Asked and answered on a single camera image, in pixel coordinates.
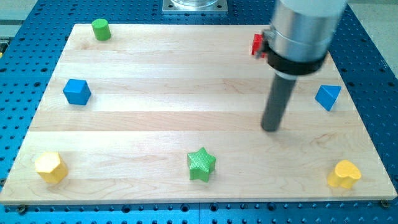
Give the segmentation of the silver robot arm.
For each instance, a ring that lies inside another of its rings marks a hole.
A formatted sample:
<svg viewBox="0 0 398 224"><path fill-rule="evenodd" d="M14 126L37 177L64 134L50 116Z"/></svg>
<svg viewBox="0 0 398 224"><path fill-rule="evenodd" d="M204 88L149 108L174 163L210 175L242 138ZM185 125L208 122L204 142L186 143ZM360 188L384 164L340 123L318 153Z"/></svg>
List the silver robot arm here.
<svg viewBox="0 0 398 224"><path fill-rule="evenodd" d="M293 81L321 69L347 0L276 0L256 57L266 54L275 75Z"/></svg>

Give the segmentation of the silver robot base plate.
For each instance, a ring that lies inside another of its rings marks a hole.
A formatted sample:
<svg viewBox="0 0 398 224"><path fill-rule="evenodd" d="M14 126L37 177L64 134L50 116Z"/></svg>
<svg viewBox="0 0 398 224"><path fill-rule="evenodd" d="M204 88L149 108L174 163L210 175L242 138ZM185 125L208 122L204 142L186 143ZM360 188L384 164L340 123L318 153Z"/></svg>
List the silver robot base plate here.
<svg viewBox="0 0 398 224"><path fill-rule="evenodd" d="M164 14L227 13L227 0L163 0Z"/></svg>

